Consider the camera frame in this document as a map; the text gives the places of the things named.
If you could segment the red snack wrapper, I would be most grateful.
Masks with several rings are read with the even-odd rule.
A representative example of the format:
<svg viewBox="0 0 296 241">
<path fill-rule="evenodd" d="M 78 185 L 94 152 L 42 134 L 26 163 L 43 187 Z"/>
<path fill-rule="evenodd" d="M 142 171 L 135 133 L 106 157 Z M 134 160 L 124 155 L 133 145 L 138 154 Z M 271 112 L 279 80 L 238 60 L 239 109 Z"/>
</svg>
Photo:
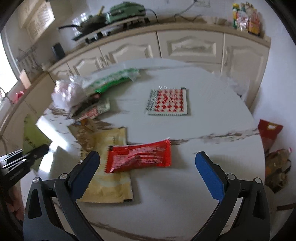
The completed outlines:
<svg viewBox="0 0 296 241">
<path fill-rule="evenodd" d="M 169 138 L 148 144 L 110 146 L 107 152 L 105 173 L 128 172 L 149 167 L 171 165 Z"/>
</svg>

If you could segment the green checkered clear wrapper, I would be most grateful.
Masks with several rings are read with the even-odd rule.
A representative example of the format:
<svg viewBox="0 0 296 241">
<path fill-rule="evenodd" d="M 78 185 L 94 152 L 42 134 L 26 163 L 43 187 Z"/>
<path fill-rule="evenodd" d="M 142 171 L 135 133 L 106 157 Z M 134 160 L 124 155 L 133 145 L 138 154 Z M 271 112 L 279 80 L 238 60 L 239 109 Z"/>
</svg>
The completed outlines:
<svg viewBox="0 0 296 241">
<path fill-rule="evenodd" d="M 91 96 L 95 93 L 102 94 L 113 86 L 127 81 L 135 81 L 139 76 L 140 72 L 137 68 L 119 70 L 102 78 L 99 78 L 98 74 L 92 74 L 83 79 L 82 88 L 87 96 Z"/>
</svg>

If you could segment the yellow sauce packet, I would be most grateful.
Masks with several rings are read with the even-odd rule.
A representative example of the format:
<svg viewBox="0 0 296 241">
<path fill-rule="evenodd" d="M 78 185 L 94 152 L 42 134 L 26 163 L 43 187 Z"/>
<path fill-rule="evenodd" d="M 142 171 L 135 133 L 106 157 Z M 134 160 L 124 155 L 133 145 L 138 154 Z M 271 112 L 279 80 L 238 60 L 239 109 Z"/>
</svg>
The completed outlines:
<svg viewBox="0 0 296 241">
<path fill-rule="evenodd" d="M 109 151 L 113 146 L 126 145 L 126 128 L 111 128 L 81 138 L 84 142 L 83 157 L 91 151 L 99 154 L 99 167 L 86 191 L 78 201 L 85 203 L 123 203 L 133 200 L 130 174 L 123 171 L 108 171 Z"/>
</svg>

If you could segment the light green snack bag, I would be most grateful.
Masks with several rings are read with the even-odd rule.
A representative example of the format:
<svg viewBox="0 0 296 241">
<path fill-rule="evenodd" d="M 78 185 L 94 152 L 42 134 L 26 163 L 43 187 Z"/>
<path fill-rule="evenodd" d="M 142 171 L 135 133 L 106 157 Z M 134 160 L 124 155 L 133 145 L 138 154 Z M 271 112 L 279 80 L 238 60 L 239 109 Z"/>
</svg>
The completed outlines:
<svg viewBox="0 0 296 241">
<path fill-rule="evenodd" d="M 23 120 L 23 153 L 27 154 L 43 145 L 47 146 L 46 148 L 40 149 L 40 154 L 36 154 L 39 158 L 37 158 L 31 166 L 31 169 L 34 171 L 37 172 L 39 170 L 43 157 L 49 152 L 51 142 L 52 141 L 36 126 L 34 117 L 31 114 L 27 114 Z"/>
</svg>

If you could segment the crumpled white plastic bag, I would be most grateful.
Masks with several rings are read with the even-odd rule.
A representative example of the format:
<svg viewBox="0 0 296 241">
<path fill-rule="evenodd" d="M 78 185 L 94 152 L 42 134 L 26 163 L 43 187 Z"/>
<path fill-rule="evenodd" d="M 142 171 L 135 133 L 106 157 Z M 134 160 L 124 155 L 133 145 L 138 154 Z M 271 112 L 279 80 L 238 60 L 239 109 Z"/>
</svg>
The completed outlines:
<svg viewBox="0 0 296 241">
<path fill-rule="evenodd" d="M 69 76 L 66 79 L 57 80 L 51 98 L 53 106 L 65 111 L 81 104 L 86 98 L 81 76 Z"/>
</svg>

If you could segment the seasoning packets on counter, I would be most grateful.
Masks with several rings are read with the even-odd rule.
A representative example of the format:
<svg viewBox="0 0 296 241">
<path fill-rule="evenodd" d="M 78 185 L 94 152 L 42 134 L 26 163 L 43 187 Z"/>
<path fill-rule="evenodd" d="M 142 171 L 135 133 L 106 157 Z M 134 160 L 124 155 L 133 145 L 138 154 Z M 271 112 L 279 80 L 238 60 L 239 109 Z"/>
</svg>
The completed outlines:
<svg viewBox="0 0 296 241">
<path fill-rule="evenodd" d="M 232 13 L 234 29 L 248 32 L 255 36 L 260 35 L 260 16 L 257 9 L 251 3 L 234 3 L 232 5 Z"/>
</svg>

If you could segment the gas stove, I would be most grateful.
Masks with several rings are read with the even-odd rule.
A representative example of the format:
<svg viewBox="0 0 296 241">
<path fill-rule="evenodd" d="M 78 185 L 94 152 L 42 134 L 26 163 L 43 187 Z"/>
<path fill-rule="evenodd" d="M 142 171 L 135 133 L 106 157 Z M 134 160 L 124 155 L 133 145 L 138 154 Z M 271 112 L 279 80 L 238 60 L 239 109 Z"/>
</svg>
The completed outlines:
<svg viewBox="0 0 296 241">
<path fill-rule="evenodd" d="M 142 27 L 145 25 L 149 25 L 150 23 L 151 21 L 147 16 L 136 16 L 133 18 L 128 18 L 125 20 L 117 21 L 115 23 L 106 25 L 105 27 L 95 30 L 87 35 L 81 34 L 77 37 L 72 38 L 72 40 L 79 44 L 80 43 L 90 44 L 104 37 L 113 35 L 115 33 L 120 33 L 120 32 L 131 30 L 134 28 Z"/>
</svg>

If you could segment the red white checkered packet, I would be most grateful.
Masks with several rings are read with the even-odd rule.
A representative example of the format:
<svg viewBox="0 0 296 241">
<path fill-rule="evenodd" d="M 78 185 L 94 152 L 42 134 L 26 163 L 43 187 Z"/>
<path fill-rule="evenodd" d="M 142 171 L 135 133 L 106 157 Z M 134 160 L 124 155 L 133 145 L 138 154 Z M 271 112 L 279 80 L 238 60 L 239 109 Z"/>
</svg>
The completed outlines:
<svg viewBox="0 0 296 241">
<path fill-rule="evenodd" d="M 148 115 L 187 115 L 187 90 L 184 87 L 152 89 L 145 111 Z"/>
</svg>

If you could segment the dark bag on floor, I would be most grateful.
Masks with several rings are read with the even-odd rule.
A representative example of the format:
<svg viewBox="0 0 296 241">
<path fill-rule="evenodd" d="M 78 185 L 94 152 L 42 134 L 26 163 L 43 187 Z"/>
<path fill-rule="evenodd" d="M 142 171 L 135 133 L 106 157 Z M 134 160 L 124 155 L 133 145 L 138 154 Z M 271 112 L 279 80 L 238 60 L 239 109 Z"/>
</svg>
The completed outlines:
<svg viewBox="0 0 296 241">
<path fill-rule="evenodd" d="M 292 166 L 289 160 L 292 149 L 280 149 L 265 157 L 265 185 L 273 193 L 279 192 L 287 184 L 287 173 Z"/>
</svg>

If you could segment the orange box on counter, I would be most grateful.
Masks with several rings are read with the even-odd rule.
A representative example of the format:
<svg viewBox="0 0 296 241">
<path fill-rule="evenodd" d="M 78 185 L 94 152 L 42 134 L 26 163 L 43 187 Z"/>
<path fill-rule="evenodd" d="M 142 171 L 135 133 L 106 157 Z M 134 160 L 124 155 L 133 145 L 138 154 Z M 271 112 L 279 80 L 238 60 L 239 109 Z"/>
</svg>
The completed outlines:
<svg viewBox="0 0 296 241">
<path fill-rule="evenodd" d="M 20 72 L 20 81 L 22 83 L 22 85 L 24 86 L 25 89 L 29 89 L 31 87 L 31 81 L 25 71 L 25 69 L 23 69 L 21 72 Z"/>
</svg>

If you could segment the black frying pan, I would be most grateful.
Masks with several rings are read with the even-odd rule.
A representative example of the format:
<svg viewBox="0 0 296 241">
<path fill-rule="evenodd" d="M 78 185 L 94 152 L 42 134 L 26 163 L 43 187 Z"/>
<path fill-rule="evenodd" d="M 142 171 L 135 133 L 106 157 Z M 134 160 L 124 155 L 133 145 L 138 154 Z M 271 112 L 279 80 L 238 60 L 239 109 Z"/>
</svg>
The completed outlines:
<svg viewBox="0 0 296 241">
<path fill-rule="evenodd" d="M 75 28 L 78 32 L 82 34 L 89 34 L 91 32 L 94 32 L 95 30 L 103 28 L 104 26 L 106 26 L 105 15 L 95 15 L 95 16 L 89 16 L 87 20 L 81 22 L 78 25 L 75 25 L 75 24 L 64 25 L 64 26 L 58 27 L 58 30 L 65 29 L 65 28 Z"/>
</svg>

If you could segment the red bag on floor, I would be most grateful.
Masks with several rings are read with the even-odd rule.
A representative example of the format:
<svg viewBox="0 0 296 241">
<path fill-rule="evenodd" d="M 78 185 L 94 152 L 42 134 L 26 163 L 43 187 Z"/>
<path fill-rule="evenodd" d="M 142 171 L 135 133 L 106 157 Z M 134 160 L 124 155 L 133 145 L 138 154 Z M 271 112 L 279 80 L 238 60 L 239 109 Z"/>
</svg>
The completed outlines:
<svg viewBox="0 0 296 241">
<path fill-rule="evenodd" d="M 260 119 L 257 126 L 263 144 L 264 152 L 268 152 L 276 141 L 278 134 L 282 131 L 283 126 Z"/>
</svg>

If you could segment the black box on counter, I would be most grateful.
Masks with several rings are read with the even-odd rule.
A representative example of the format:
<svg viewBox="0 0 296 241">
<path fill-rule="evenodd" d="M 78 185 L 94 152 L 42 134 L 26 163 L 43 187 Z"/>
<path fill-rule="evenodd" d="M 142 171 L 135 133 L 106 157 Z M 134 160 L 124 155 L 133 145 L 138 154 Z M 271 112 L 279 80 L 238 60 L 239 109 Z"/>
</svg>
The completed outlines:
<svg viewBox="0 0 296 241">
<path fill-rule="evenodd" d="M 66 54 L 60 43 L 56 43 L 51 47 L 51 49 L 56 61 L 60 61 L 61 59 L 65 58 Z"/>
</svg>

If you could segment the cream kitchen cabinets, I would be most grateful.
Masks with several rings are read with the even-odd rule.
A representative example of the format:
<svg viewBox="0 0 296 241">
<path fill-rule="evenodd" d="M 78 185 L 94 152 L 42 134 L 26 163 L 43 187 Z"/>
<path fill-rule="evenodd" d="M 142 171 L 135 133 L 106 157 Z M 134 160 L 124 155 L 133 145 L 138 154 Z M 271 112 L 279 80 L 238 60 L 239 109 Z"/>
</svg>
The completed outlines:
<svg viewBox="0 0 296 241">
<path fill-rule="evenodd" d="M 221 71 L 249 82 L 245 103 L 251 107 L 265 72 L 270 37 L 257 37 L 233 28 L 195 23 L 167 23 L 127 30 L 76 48 L 36 79 L 1 121 L 1 143 L 20 148 L 13 131 L 22 131 L 27 114 L 42 115 L 50 92 L 61 77 L 86 75 L 112 64 L 142 58 L 164 58 L 192 63 L 210 72 Z"/>
</svg>

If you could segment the green electric cooker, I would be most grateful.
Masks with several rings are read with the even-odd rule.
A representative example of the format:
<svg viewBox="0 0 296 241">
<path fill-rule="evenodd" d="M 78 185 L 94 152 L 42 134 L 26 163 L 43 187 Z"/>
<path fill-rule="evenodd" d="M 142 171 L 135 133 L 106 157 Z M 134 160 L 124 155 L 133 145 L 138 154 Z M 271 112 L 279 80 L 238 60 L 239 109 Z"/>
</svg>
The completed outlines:
<svg viewBox="0 0 296 241">
<path fill-rule="evenodd" d="M 110 8 L 109 12 L 105 14 L 106 22 L 112 24 L 117 21 L 133 18 L 136 16 L 145 16 L 145 7 L 134 2 L 123 1 Z"/>
</svg>

